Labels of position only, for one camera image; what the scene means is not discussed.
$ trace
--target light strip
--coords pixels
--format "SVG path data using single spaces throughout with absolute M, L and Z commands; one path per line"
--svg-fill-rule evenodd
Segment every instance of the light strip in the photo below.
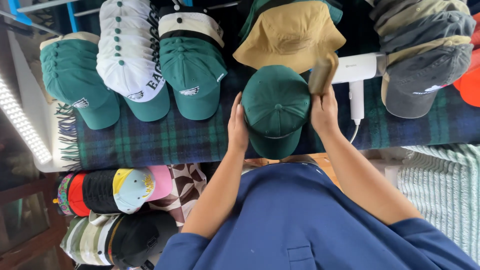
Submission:
M 8 117 L 12 125 L 17 130 L 20 137 L 27 144 L 30 151 L 32 151 L 35 158 L 40 164 L 45 164 L 52 160 L 52 154 L 47 149 L 43 141 L 38 136 L 38 133 L 32 127 L 24 111 L 15 100 L 11 91 L 4 84 L 0 77 L 0 109 Z

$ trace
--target sweatshirt pocket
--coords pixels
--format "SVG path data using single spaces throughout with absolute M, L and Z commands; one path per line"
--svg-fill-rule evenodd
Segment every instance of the sweatshirt pocket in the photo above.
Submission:
M 309 245 L 289 248 L 287 251 L 290 270 L 317 270 L 312 249 Z

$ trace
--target blanket fringe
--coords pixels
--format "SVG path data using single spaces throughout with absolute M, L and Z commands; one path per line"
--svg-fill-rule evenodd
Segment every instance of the blanket fringe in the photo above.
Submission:
M 77 144 L 76 118 L 73 112 L 73 106 L 58 104 L 55 115 L 60 119 L 58 128 L 61 136 L 59 137 L 59 141 L 66 145 L 65 148 L 60 148 L 60 153 L 62 154 L 61 160 L 73 162 L 70 165 L 63 166 L 63 168 L 69 171 L 81 170 L 82 165 L 80 163 L 80 151 Z

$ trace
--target wooden floor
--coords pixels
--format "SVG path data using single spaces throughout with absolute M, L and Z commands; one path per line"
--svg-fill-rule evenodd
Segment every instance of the wooden floor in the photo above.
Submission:
M 338 184 L 338 180 L 336 179 L 335 172 L 333 171 L 332 164 L 330 163 L 330 160 L 328 159 L 327 153 L 318 153 L 318 154 L 310 154 L 311 156 L 322 168 L 322 170 L 330 177 L 332 182 L 340 188 L 340 185 Z M 257 163 L 261 163 L 262 165 L 267 165 L 267 164 L 272 164 L 272 163 L 278 163 L 278 160 L 268 160 L 268 159 L 257 159 Z

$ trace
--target power cord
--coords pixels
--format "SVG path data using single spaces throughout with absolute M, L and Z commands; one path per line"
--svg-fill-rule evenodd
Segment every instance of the power cord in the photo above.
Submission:
M 359 127 L 360 127 L 360 121 L 361 121 L 361 119 L 354 119 L 353 120 L 353 122 L 355 123 L 355 131 L 353 132 L 353 136 L 350 139 L 350 143 L 352 143 L 353 140 L 355 140 L 355 137 L 357 136 L 357 133 L 358 133 Z

